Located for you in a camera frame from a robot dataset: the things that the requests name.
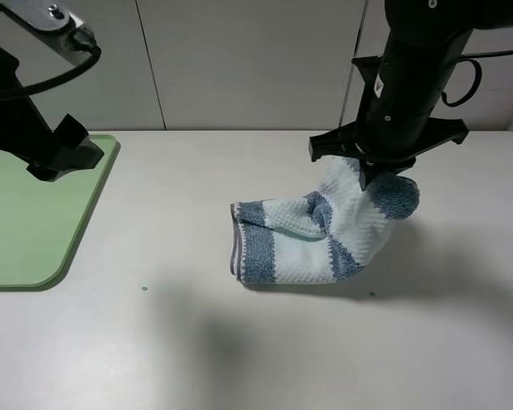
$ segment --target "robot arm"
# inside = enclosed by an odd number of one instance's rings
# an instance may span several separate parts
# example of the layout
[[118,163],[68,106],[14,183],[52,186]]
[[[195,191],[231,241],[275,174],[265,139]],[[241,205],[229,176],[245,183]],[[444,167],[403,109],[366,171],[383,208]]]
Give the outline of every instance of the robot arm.
[[79,76],[98,61],[100,49],[90,27],[55,1],[0,0],[0,12],[76,66],[54,79],[21,86],[15,76],[19,61],[0,47],[0,149],[27,162],[27,171],[44,181],[94,168],[103,152],[87,130],[66,115],[52,131],[29,98]]
[[[357,158],[362,189],[384,171],[400,173],[416,156],[448,141],[461,144],[462,120],[430,118],[442,97],[455,107],[481,81],[480,56],[462,56],[475,28],[513,26],[513,0],[386,0],[390,35],[382,57],[352,62],[365,82],[357,120],[310,139],[312,161],[324,155]],[[448,103],[443,90],[459,62],[475,67],[470,93]]]

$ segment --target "white table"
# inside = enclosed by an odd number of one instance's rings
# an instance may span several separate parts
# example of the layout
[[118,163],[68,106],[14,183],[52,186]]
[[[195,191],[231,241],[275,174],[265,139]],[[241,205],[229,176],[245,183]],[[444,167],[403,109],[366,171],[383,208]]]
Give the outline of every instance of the white table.
[[361,276],[270,292],[230,275],[228,205],[312,191],[314,133],[113,134],[67,277],[0,293],[0,410],[513,409],[512,133],[422,155]]

